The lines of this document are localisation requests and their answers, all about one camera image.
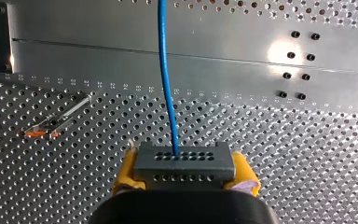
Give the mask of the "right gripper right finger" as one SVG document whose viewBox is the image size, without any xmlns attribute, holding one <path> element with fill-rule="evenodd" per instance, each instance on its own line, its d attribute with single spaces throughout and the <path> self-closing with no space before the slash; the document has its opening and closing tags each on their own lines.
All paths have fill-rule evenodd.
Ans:
<svg viewBox="0 0 358 224">
<path fill-rule="evenodd" d="M 235 166 L 234 178 L 223 185 L 224 189 L 236 190 L 256 197 L 261 189 L 261 182 L 250 166 L 246 157 L 239 151 L 232 153 Z"/>
</svg>

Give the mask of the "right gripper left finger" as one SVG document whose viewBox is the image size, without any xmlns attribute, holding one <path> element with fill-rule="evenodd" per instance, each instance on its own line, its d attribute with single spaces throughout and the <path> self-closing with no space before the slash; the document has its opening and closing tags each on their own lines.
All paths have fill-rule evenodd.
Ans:
<svg viewBox="0 0 358 224">
<path fill-rule="evenodd" d="M 134 164 L 136 162 L 138 147 L 129 140 L 130 147 L 125 150 L 123 162 L 120 165 L 116 181 L 112 188 L 112 195 L 116 196 L 121 192 L 140 189 L 145 190 L 145 182 L 134 179 Z"/>
</svg>

